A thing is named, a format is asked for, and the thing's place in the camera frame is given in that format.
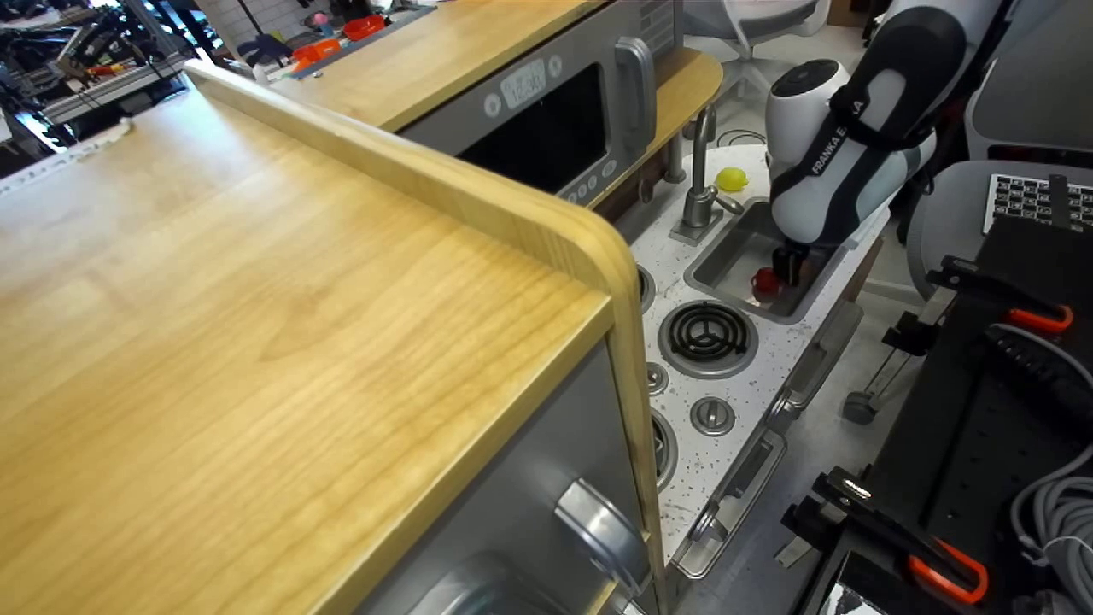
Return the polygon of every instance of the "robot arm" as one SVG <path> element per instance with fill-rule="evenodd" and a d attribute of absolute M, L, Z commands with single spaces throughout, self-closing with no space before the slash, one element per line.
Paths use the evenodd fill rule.
<path fill-rule="evenodd" d="M 937 114 L 1008 0 L 896 0 L 854 74 L 806 63 L 769 98 L 772 218 L 832 250 L 931 156 Z"/>

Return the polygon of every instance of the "metal sink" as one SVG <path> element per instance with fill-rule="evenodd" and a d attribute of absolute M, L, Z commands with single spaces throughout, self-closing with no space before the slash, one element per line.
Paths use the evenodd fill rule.
<path fill-rule="evenodd" d="M 791 298 L 779 301 L 758 301 L 752 294 L 752 276 L 763 266 L 772 266 L 772 252 L 781 245 L 781 237 L 775 221 L 769 218 L 764 205 L 752 205 L 739 221 L 725 226 L 721 237 L 695 260 L 688 269 L 688 283 L 697 291 L 706 291 L 721 301 L 740 306 L 752 314 L 772 317 L 772 323 L 798 323 L 813 298 L 815 287 L 823 287 L 823 265 L 813 265 L 820 276 L 802 283 Z"/>

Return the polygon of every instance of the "white surface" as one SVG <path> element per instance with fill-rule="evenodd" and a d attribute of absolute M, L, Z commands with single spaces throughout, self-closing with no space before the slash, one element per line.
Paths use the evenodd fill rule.
<path fill-rule="evenodd" d="M 719 177 L 721 168 L 744 168 L 752 185 L 740 195 L 764 200 L 769 195 L 769 174 L 764 174 L 764 146 L 721 146 L 706 156 L 712 177 Z M 815 330 L 843 294 L 848 281 L 856 273 L 864 252 L 873 245 L 889 221 L 889 208 L 878 208 L 873 218 L 868 218 L 843 250 L 830 260 L 826 281 L 815 291 L 813 306 L 802 311 L 796 324 L 779 324 L 769 317 L 752 314 L 758 351 L 752 366 L 744 366 L 739 376 L 727 379 L 695 379 L 678 373 L 662 351 L 658 351 L 658 324 L 662 317 L 688 306 L 688 301 L 719 301 L 690 283 L 684 283 L 684 273 L 695 266 L 697 257 L 706 252 L 706 245 L 730 226 L 733 218 L 721 218 L 703 244 L 688 245 L 672 241 L 672 226 L 684 213 L 688 180 L 684 185 L 658 185 L 652 200 L 643 208 L 632 208 L 632 215 L 656 215 L 662 213 L 635 244 L 635 260 L 649 269 L 656 281 L 656 301 L 646 311 L 646 357 L 649 363 L 658 363 L 668 373 L 668 385 L 652 396 L 652 409 L 658 409 L 672 432 L 678 432 L 678 471 L 668 486 L 658 491 L 658 524 L 662 524 L 662 552 L 666 560 L 678 559 L 679 543 L 688 539 L 690 528 L 719 491 L 721 480 L 739 463 L 740 449 L 754 437 L 754 426 L 775 404 L 786 376 L 813 341 Z M 721 396 L 739 409 L 739 424 L 725 437 L 703 437 L 690 426 L 690 407 L 699 396 Z"/>

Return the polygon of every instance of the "stainless steel panel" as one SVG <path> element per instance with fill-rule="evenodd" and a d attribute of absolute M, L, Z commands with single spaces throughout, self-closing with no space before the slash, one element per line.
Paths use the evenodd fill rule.
<path fill-rule="evenodd" d="M 610 498 L 629 524 L 643 519 L 605 349 L 542 404 L 360 611 L 415 611 L 432 595 L 438 597 L 441 589 L 448 589 L 441 590 L 445 606 L 471 606 L 450 590 L 450 576 L 466 570 L 475 579 L 481 560 L 504 568 L 494 570 L 508 579 L 499 586 L 503 597 L 522 595 L 519 603 L 527 603 L 527 595 L 538 595 L 532 603 L 550 603 L 555 611 L 582 611 L 605 586 L 605 576 L 590 563 L 586 546 L 555 515 L 555 505 L 575 483 L 586 483 Z"/>

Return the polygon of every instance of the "floor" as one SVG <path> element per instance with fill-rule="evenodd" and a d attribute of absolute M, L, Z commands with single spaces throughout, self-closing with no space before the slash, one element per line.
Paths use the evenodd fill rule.
<path fill-rule="evenodd" d="M 730 57 L 727 46 L 690 40 L 719 57 Z M 854 67 L 861 57 L 861 36 L 848 27 L 823 27 L 813 38 L 779 38 L 758 47 L 763 57 L 806 63 L 806 57 L 837 57 Z M 721 105 L 721 144 L 752 141 L 764 135 L 763 98 L 754 102 L 725 102 Z M 880 453 L 898 407 L 914 382 L 918 363 L 908 363 L 885 396 L 878 396 L 873 424 L 843 422 L 843 401 L 854 391 L 864 391 L 873 371 L 885 363 L 889 347 L 880 336 L 896 324 L 901 311 L 923 307 L 912 291 L 906 250 L 889 228 L 878 266 L 861 294 L 864 323 L 856 324 L 839 366 L 830 373 L 810 409 L 788 426 L 788 453 L 772 475 L 772 489 L 754 503 L 744 519 L 739 543 L 715 563 L 712 579 L 695 586 L 684 595 L 679 615 L 781 615 L 791 611 L 798 590 L 806 589 L 815 554 L 779 559 L 791 532 L 779 524 L 786 505 L 798 503 L 820 471 L 832 466 L 861 471 Z"/>

